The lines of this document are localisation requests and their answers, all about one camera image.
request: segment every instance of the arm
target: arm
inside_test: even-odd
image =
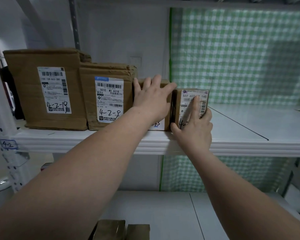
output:
[[[245,181],[209,152],[212,113],[199,119],[193,100],[183,130],[172,123],[177,141],[198,171],[213,208],[230,239],[300,239],[300,222],[267,195]]]
[[[134,80],[133,107],[39,173],[0,209],[0,239],[88,239],[148,128],[163,119],[170,83]]]

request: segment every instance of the small package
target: small package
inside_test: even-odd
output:
[[[80,79],[89,130],[115,121],[133,105],[134,66],[119,63],[82,63]]]
[[[4,51],[26,120],[34,129],[86,130],[80,62],[88,54],[74,48]]]
[[[190,103],[196,96],[200,96],[200,118],[206,113],[209,99],[209,90],[200,90],[196,88],[178,88],[172,92],[172,115],[171,122],[183,129],[188,123],[191,113]]]
[[[143,87],[143,83],[144,83],[144,79],[139,80],[139,84],[140,84],[141,89]],[[161,83],[160,83],[160,88],[164,88],[169,83],[170,83],[169,80],[162,79]],[[172,93],[169,94],[168,97],[167,97],[167,102],[168,103],[171,103],[171,98],[172,98]],[[170,115],[171,115],[171,108],[170,108],[167,116],[163,120],[154,123],[149,128],[149,131],[168,131],[169,130],[169,125],[170,125]]]
[[[99,220],[93,240],[125,240],[125,220]]]
[[[129,224],[126,240],[150,240],[150,225]]]

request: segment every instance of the metal shelving rack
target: metal shelving rack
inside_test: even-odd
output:
[[[42,39],[50,47],[54,47],[49,32],[44,29],[40,17],[36,13],[29,0],[16,0],[25,15],[31,21],[33,27],[41,34]],[[94,4],[111,5],[161,5],[164,7],[205,7],[205,8],[248,8],[248,9],[287,9],[300,10],[300,2],[295,5],[284,4],[284,0],[267,1],[261,3],[251,3],[250,0],[69,0],[70,14],[74,33],[74,42],[80,48],[78,25],[76,23],[77,1],[81,5],[93,6]],[[293,138],[286,140],[268,138],[263,135],[262,129],[253,128],[251,124],[244,125],[244,121],[232,118],[227,115],[224,108],[214,107],[212,145],[211,151],[218,156],[266,156],[266,157],[300,157],[300,134],[293,128],[282,129],[284,135],[289,135],[293,131]],[[290,120],[298,120],[300,126],[300,112],[294,108],[285,110],[288,114],[293,114]],[[240,117],[247,116],[247,110],[242,109]],[[286,121],[278,113],[276,123],[284,125]],[[267,128],[271,124],[264,122]],[[5,96],[4,88],[0,78],[0,149],[6,160],[9,169],[9,176],[13,184],[14,191],[31,180],[28,168],[29,156],[27,152],[48,152],[66,153],[86,137],[95,133],[93,131],[58,131],[58,130],[38,130],[38,129],[17,129],[8,100]],[[177,145],[173,135],[163,131],[149,131],[140,142],[135,154],[143,155],[180,155],[182,150]]]

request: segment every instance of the brown package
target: brown package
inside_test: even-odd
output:
[[[200,117],[202,117],[208,107],[209,90],[197,88],[177,88],[172,92],[171,122],[176,123],[180,129],[183,129],[183,127],[188,123],[191,112],[191,106],[189,105],[196,95],[200,95]]]
[[[93,240],[125,240],[125,220],[99,220]]]
[[[136,224],[128,225],[126,240],[149,240],[150,239],[150,225]]]
[[[109,111],[107,109],[103,109],[102,111],[101,109],[97,109],[97,96],[96,96],[96,83],[95,83],[96,77],[100,79],[119,78],[123,80],[123,113],[125,113],[133,105],[132,81],[134,77],[137,77],[137,69],[134,66],[119,64],[119,63],[99,63],[99,64],[81,63],[80,79],[81,79],[81,84],[83,89],[84,103],[87,111],[88,127],[89,130],[91,131],[99,130],[102,127],[105,127],[106,125],[109,124],[106,122],[98,121],[98,118],[101,120],[101,118],[107,119],[108,116],[112,116],[111,118],[115,120],[116,116],[118,115],[118,113],[116,112],[115,113],[109,112],[109,114],[104,113]],[[105,84],[103,80],[98,80],[98,81],[100,83]]]
[[[143,87],[143,83],[144,83],[144,79],[139,80],[139,84],[140,84],[141,88]],[[164,88],[169,83],[170,83],[169,80],[162,79],[161,83],[160,83],[160,88]],[[168,97],[167,97],[167,102],[168,103],[171,103],[171,98],[172,98],[172,93],[169,94]],[[159,122],[153,124],[149,128],[149,131],[168,131],[169,128],[170,128],[169,127],[169,125],[170,125],[170,116],[171,116],[170,114],[171,114],[171,108],[170,108],[167,116],[162,121],[159,121]]]
[[[91,61],[90,55],[74,48],[21,49],[3,53],[16,84],[26,127],[80,131],[87,129],[79,67],[80,61]],[[46,73],[43,70],[55,76],[44,75]],[[58,98],[47,98],[50,96],[47,95],[49,91],[60,91]]]

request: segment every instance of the hand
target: hand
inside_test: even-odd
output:
[[[155,75],[152,81],[150,77],[147,77],[141,90],[138,79],[135,78],[133,80],[133,107],[139,109],[139,111],[151,121],[151,125],[161,121],[167,116],[170,109],[170,103],[167,103],[167,97],[177,87],[176,83],[172,82],[164,88],[160,88],[160,83],[160,75]]]
[[[195,96],[192,100],[192,109],[187,125],[181,130],[175,123],[171,123],[172,133],[188,157],[196,153],[207,153],[212,142],[211,110],[207,108],[205,115],[201,119],[199,119],[199,116],[199,96]]]

